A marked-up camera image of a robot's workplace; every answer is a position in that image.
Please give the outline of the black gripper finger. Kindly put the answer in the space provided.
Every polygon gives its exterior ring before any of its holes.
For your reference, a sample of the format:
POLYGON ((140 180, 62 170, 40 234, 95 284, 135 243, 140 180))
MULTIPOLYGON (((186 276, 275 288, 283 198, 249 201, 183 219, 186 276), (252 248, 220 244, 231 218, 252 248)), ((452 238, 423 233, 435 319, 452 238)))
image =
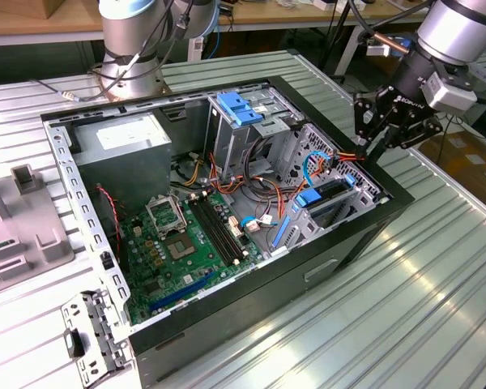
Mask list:
POLYGON ((441 133, 444 130, 441 122, 434 116, 413 125, 388 126, 384 137, 368 155, 368 161, 376 163, 388 150, 408 149, 418 143, 441 133))
POLYGON ((352 95, 357 156, 381 156, 390 144, 390 88, 352 95))

